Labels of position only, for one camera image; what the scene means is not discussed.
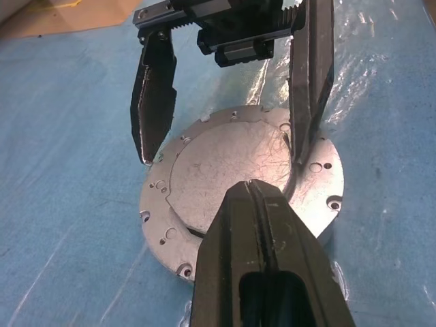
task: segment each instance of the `black plastic part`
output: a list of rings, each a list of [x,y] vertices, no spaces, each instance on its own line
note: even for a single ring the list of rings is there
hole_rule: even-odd
[[[270,59],[274,56],[274,40],[265,42],[246,42],[219,48],[215,53],[215,62],[219,67],[248,63],[254,60]]]
[[[290,61],[292,159],[312,143],[333,85],[332,0],[304,0],[305,24],[294,34]]]
[[[191,327],[355,326],[330,262],[280,190],[230,188],[198,252]]]
[[[153,161],[171,128],[177,92],[172,88],[176,57],[170,30],[154,31],[143,38],[130,118],[136,150],[146,164]]]

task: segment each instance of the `blue surface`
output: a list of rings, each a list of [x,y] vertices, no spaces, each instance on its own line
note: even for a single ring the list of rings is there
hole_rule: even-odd
[[[436,31],[421,0],[335,1],[323,129],[345,196],[326,250],[358,326],[436,326]],[[287,103],[289,40],[219,69],[174,32],[171,136],[205,113]],[[130,136],[130,20],[0,42],[0,325],[177,326],[192,288],[144,244]]]

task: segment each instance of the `metal disc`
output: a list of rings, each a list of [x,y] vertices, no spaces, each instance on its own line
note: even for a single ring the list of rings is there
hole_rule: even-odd
[[[198,247],[225,192],[255,178],[293,194],[292,208],[322,243],[327,240],[341,208],[341,160],[331,141],[320,138],[306,167],[293,174],[288,119],[282,108],[221,110],[162,149],[142,188],[140,216],[149,247],[164,266],[193,281]]]

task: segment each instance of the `circular metal plate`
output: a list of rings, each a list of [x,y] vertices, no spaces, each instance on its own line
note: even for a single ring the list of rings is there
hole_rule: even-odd
[[[343,171],[329,140],[315,143],[291,183],[289,111],[261,106],[221,110],[167,144],[142,188],[140,216],[157,259],[193,281],[202,235],[228,188],[261,179],[292,194],[290,204],[323,243],[341,208]]]

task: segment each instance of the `bolt hole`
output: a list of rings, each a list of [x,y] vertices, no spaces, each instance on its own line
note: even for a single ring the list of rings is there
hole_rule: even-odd
[[[150,219],[150,211],[144,211],[141,213],[141,218],[143,222],[147,222]]]

